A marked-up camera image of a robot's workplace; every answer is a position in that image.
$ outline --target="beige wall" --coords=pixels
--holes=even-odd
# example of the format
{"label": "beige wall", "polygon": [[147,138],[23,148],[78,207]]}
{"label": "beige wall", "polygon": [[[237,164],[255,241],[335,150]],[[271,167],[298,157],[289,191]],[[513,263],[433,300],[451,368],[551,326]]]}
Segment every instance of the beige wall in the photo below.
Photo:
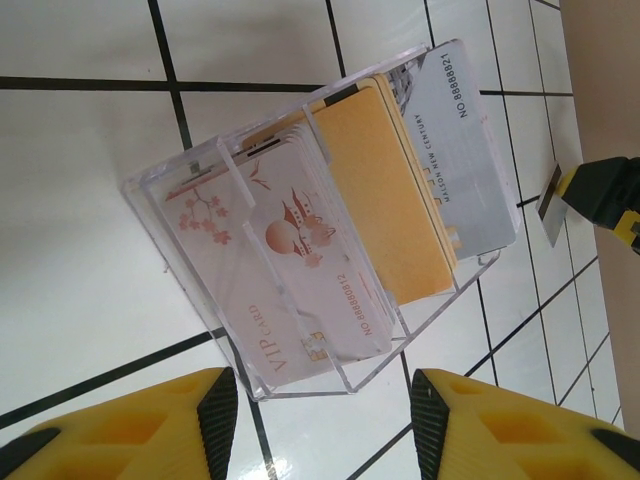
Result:
{"label": "beige wall", "polygon": [[[585,161],[640,156],[640,1],[562,0]],[[626,430],[640,437],[640,256],[596,229]]]}

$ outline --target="black grout line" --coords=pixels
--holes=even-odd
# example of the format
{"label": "black grout line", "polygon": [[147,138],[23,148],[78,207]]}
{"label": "black grout line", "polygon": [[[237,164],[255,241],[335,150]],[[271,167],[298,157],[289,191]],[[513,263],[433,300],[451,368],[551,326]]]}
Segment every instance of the black grout line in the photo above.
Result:
{"label": "black grout line", "polygon": [[[493,53],[496,57],[496,69],[498,70],[498,81],[500,82],[500,92],[504,92],[504,83],[502,81],[502,70],[500,69],[500,59],[498,58],[498,46],[496,44],[496,36],[493,31],[493,19],[491,18],[491,9],[489,8],[489,0],[485,0],[485,4],[487,6],[487,18],[489,20],[489,31],[491,32],[491,41],[493,43]],[[516,152],[515,152],[515,149],[513,148],[513,136],[511,134],[511,124],[509,123],[509,110],[507,109],[507,98],[505,95],[502,95],[502,94],[500,95],[502,96],[502,105],[504,107],[505,120],[507,121],[507,133],[509,134],[509,146],[511,147],[511,160],[513,161],[513,168],[515,169],[515,172],[516,172],[516,183],[518,184],[518,193],[520,195],[520,200],[522,200],[522,188],[520,187],[520,176],[518,174],[518,165],[516,164]]]}
{"label": "black grout line", "polygon": [[540,198],[540,195],[536,195],[535,197],[528,198],[528,199],[518,203],[516,206],[518,208],[525,207],[525,206],[529,205],[530,203],[537,202],[539,198]]}
{"label": "black grout line", "polygon": [[[580,269],[580,271],[567,283],[565,283],[560,289],[551,295],[551,297],[544,302],[539,308],[536,309],[531,315],[529,315],[525,320],[520,323],[509,335],[507,335],[498,345],[493,347],[489,353],[487,353],[484,357],[482,357],[471,369],[465,373],[465,377],[470,377],[473,375],[482,365],[486,363],[487,360],[493,358],[493,355],[498,352],[504,345],[507,344],[509,340],[511,340],[520,330],[522,330],[532,319],[536,317],[546,306],[548,306],[553,300],[555,300],[558,295],[560,295],[572,282],[576,280],[580,275],[582,275],[587,268],[589,268],[598,257],[593,258],[587,265]],[[393,447],[402,437],[404,437],[409,431],[411,431],[411,424],[404,427],[395,437],[393,437],[389,442],[387,442],[380,450],[378,450],[371,458],[369,458],[365,463],[362,464],[360,468],[358,468],[352,475],[350,475],[347,480],[353,480],[362,475],[371,465],[373,465],[376,461],[378,461],[391,447]]]}
{"label": "black grout line", "polygon": [[[231,338],[228,338],[227,340],[231,347],[231,353],[233,354],[238,377],[240,377],[240,381],[244,385],[250,386],[251,381],[249,380],[249,375],[247,374],[247,369],[244,366],[242,357],[240,357],[240,352],[238,352],[238,349],[236,348],[235,343],[231,341]],[[269,475],[269,480],[278,480],[278,473],[276,472],[275,464],[273,463],[273,454],[271,453],[271,447],[269,446],[269,439],[267,438],[267,430],[264,427],[264,420],[262,418],[262,412],[260,411],[260,405],[257,402],[254,402],[248,393],[247,400],[249,402],[251,418],[253,419],[253,426],[256,429],[260,451],[262,452],[262,460],[264,461],[264,467]]]}
{"label": "black grout line", "polygon": [[431,24],[431,12],[429,11],[429,0],[424,0],[424,12],[427,15],[427,26],[429,27],[429,38],[431,39],[431,47],[435,47],[436,37],[433,34],[433,25]]}
{"label": "black grout line", "polygon": [[557,5],[554,5],[553,3],[545,2],[544,0],[535,0],[535,1],[538,3],[541,3],[542,5],[546,5],[547,7],[551,7],[554,10],[560,11],[560,7]]}
{"label": "black grout line", "polygon": [[411,424],[404,427],[400,432],[398,432],[391,440],[385,443],[380,450],[369,458],[366,462],[364,462],[360,468],[358,468],[355,472],[347,477],[347,480],[355,480],[359,478],[364,472],[366,472],[371,465],[376,463],[385,453],[387,453],[396,443],[398,443],[402,438],[411,431]]}
{"label": "black grout line", "polygon": [[518,90],[480,90],[480,95],[507,97],[573,97],[571,92],[530,92]]}
{"label": "black grout line", "polygon": [[189,126],[187,125],[187,116],[184,111],[184,105],[182,104],[182,96],[177,88],[176,71],[169,51],[167,34],[164,30],[164,24],[162,23],[160,6],[158,5],[158,0],[147,0],[147,3],[149,4],[149,12],[151,13],[151,20],[153,21],[153,29],[156,33],[158,48],[160,49],[162,65],[164,66],[164,71],[167,76],[173,110],[176,115],[176,121],[178,122],[178,129],[180,130],[180,139],[182,140],[183,148],[188,150],[193,147],[193,142],[191,140],[191,134],[189,133]]}
{"label": "black grout line", "polygon": [[613,416],[613,420],[611,420],[611,424],[616,423],[616,420],[618,419],[618,415],[620,415],[621,410],[622,410],[622,405],[618,407],[618,410],[616,410],[616,414]]}
{"label": "black grout line", "polygon": [[262,458],[264,459],[264,466],[267,469],[267,475],[269,475],[269,480],[278,480],[276,467],[273,463],[271,447],[269,446],[269,440],[267,439],[267,431],[264,428],[264,421],[262,420],[262,412],[260,412],[260,405],[251,400],[251,397],[249,397],[249,395],[247,395],[247,398],[249,400],[249,409],[251,410],[253,424],[256,427],[258,443],[260,444]]}
{"label": "black grout line", "polygon": [[583,268],[581,268],[580,271],[576,273],[576,275],[571,280],[569,280],[562,287],[560,287],[560,289],[558,289],[557,292],[551,295],[551,297],[549,297],[548,300],[546,300],[540,307],[538,307],[531,315],[525,318],[520,323],[520,325],[518,325],[516,328],[514,328],[511,331],[511,333],[509,333],[509,335],[507,335],[504,339],[502,339],[500,343],[498,343],[495,347],[493,347],[488,354],[482,357],[473,367],[471,367],[471,369],[469,369],[469,371],[465,373],[465,377],[469,377],[473,375],[476,372],[476,370],[478,370],[478,368],[484,365],[486,361],[491,358],[492,355],[495,355],[496,352],[498,352],[498,350],[504,347],[509,340],[511,340],[520,330],[522,330],[529,322],[531,322],[531,320],[533,320],[536,317],[536,315],[542,312],[542,310],[544,310],[545,307],[547,307],[552,301],[554,301],[558,297],[558,295],[560,295],[569,285],[571,285],[571,283],[575,281],[576,278],[582,275],[585,272],[585,270],[589,268],[597,259],[598,259],[597,256],[593,258],[589,263],[587,263]]}
{"label": "black grout line", "polygon": [[257,92],[310,93],[322,85],[300,83],[242,83],[167,80],[108,80],[0,76],[0,90],[54,90],[87,92]]}
{"label": "black grout line", "polygon": [[117,368],[60,390],[54,394],[47,395],[35,402],[31,402],[23,405],[22,407],[16,408],[15,410],[11,410],[10,412],[0,415],[0,430],[37,415],[38,413],[42,413],[45,410],[49,410],[61,403],[68,402],[69,400],[79,397],[80,395],[84,395],[92,390],[104,387],[109,383],[120,380],[132,373],[136,373],[143,368],[150,367],[151,365],[183,353],[191,348],[197,347],[198,345],[202,345],[212,338],[221,338],[224,335],[226,335],[224,328],[218,328],[211,333],[202,332],[174,345],[163,348],[162,350],[150,353],[149,355],[145,355],[137,360],[125,363]]}
{"label": "black grout line", "polygon": [[[489,347],[489,351],[491,351],[491,334],[489,333],[489,321],[487,320],[487,311],[485,309],[484,306],[484,297],[482,295],[482,285],[480,283],[480,279],[476,280],[476,286],[478,287],[478,298],[480,299],[480,309],[482,310],[482,320],[484,321],[484,330],[487,334],[487,345]],[[496,362],[495,359],[493,358],[493,355],[491,355],[491,369],[493,370],[493,380],[496,384],[496,387],[499,386],[498,384],[498,372],[496,370]]]}
{"label": "black grout line", "polygon": [[[567,246],[569,247],[569,261],[571,262],[571,272],[575,275],[575,266],[573,264],[573,251],[571,250],[571,239],[569,237],[569,226],[567,221],[564,222],[564,230],[567,235]],[[580,333],[582,334],[582,347],[584,349],[585,358],[589,357],[589,351],[587,350],[587,337],[584,333],[584,323],[582,321],[582,307],[580,306],[580,296],[578,295],[578,284],[573,282],[573,287],[576,292],[576,303],[578,304],[578,318],[580,319]],[[593,381],[591,378],[591,369],[587,365],[587,375],[589,376],[589,388],[591,389],[591,401],[593,402],[593,412],[597,416],[598,409],[596,407],[596,396],[593,393]]]}
{"label": "black grout line", "polygon": [[344,67],[342,48],[340,48],[340,39],[338,38],[338,27],[336,26],[336,19],[333,16],[333,7],[331,6],[331,0],[325,0],[325,4],[327,5],[327,14],[329,15],[329,24],[331,25],[333,45],[336,49],[336,56],[338,57],[338,67],[340,67],[340,75],[342,76],[342,78],[344,78],[347,76],[347,70]]}
{"label": "black grout line", "polygon": [[404,373],[404,379],[407,382],[407,391],[411,396],[411,374],[409,373],[409,364],[407,363],[407,356],[404,350],[400,352],[400,361],[402,362],[402,371]]}
{"label": "black grout line", "polygon": [[591,354],[591,356],[589,358],[587,358],[587,363],[585,364],[584,367],[582,367],[582,370],[580,370],[580,373],[578,373],[578,376],[575,378],[575,380],[571,383],[571,385],[569,386],[569,389],[567,390],[567,392],[562,396],[562,398],[560,399],[560,401],[558,402],[558,405],[561,406],[564,401],[567,399],[567,397],[569,396],[569,394],[571,393],[571,391],[573,390],[573,387],[576,386],[576,384],[578,383],[578,380],[580,380],[580,377],[582,376],[582,374],[584,373],[585,370],[588,370],[589,368],[589,364],[591,363],[591,361],[595,358],[596,354],[600,351],[600,349],[602,348],[602,346],[605,344],[605,342],[607,341],[607,339],[609,338],[609,333],[607,332],[607,334],[604,336],[604,338],[602,339],[602,341],[600,342],[600,344],[598,345],[598,347],[593,351],[593,353]]}
{"label": "black grout line", "polygon": [[166,80],[106,80],[92,78],[2,77],[0,90],[55,90],[89,92],[168,92]]}
{"label": "black grout line", "polygon": [[[536,46],[536,58],[538,60],[538,71],[540,72],[540,84],[542,85],[542,92],[546,92],[546,88],[544,86],[544,75],[542,74],[542,62],[540,61],[540,49],[538,48],[538,37],[536,35],[536,25],[535,25],[535,21],[533,19],[533,6],[531,4],[532,0],[529,0],[529,16],[531,17],[531,27],[533,28],[533,42]],[[545,113],[547,115],[547,128],[549,129],[549,139],[551,140],[551,153],[553,154],[553,160],[556,163],[556,165],[558,164],[558,158],[556,157],[556,148],[555,148],[555,144],[553,141],[553,133],[551,130],[551,118],[549,117],[549,103],[547,101],[547,97],[544,96],[544,109],[545,109]],[[536,282],[536,294],[538,293],[538,281],[537,281],[537,276],[536,276],[536,268],[535,265],[533,265],[533,275],[535,277],[535,282]],[[544,314],[541,313],[540,314],[540,322],[542,324],[542,335],[544,337],[544,348],[545,348],[545,352],[547,355],[547,362],[549,364],[549,375],[551,376],[551,387],[553,389],[553,399],[554,402],[556,402],[556,404],[558,403],[558,398],[556,395],[556,387],[555,387],[555,382],[553,381],[553,369],[551,368],[551,357],[549,356],[549,345],[547,344],[547,332],[545,329],[545,325],[544,325]]]}
{"label": "black grout line", "polygon": [[181,92],[310,93],[323,85],[305,83],[177,82]]}

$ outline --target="yellow and black tool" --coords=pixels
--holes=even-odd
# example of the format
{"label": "yellow and black tool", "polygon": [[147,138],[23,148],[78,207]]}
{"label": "yellow and black tool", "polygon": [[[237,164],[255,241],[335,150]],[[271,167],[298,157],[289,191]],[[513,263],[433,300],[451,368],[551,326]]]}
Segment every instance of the yellow and black tool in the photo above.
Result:
{"label": "yellow and black tool", "polygon": [[640,479],[621,430],[442,370],[415,372],[411,420],[423,479]]}
{"label": "yellow and black tool", "polygon": [[640,157],[584,163],[558,182],[555,194],[640,254]]}
{"label": "yellow and black tool", "polygon": [[224,479],[237,410],[233,370],[202,370],[38,425],[0,479]]}

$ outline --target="white tile floor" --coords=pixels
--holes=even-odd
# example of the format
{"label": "white tile floor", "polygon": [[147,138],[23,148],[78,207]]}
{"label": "white tile floor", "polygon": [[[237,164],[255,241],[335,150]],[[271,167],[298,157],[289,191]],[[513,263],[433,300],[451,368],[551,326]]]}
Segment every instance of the white tile floor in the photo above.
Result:
{"label": "white tile floor", "polygon": [[[0,18],[0,444],[225,364],[120,196],[124,177],[344,72],[453,37],[467,43],[526,222],[407,349],[408,368],[623,426],[593,229],[571,214],[551,249],[529,201],[554,155],[581,158],[557,1],[62,3],[11,0]],[[351,397],[241,395],[229,478],[418,478],[402,360]]]}

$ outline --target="white card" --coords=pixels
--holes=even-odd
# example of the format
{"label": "white card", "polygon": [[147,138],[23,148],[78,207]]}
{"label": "white card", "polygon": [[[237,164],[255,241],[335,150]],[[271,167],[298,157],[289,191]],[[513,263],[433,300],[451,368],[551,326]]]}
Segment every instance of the white card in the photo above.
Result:
{"label": "white card", "polygon": [[389,77],[458,260],[515,242],[516,200],[462,42],[447,42],[421,66]]}
{"label": "white card", "polygon": [[332,368],[314,338],[327,339],[342,362],[391,349],[379,299],[304,167],[314,149],[301,128],[235,159],[253,210],[229,172],[194,181],[164,207],[248,366],[270,386]]}

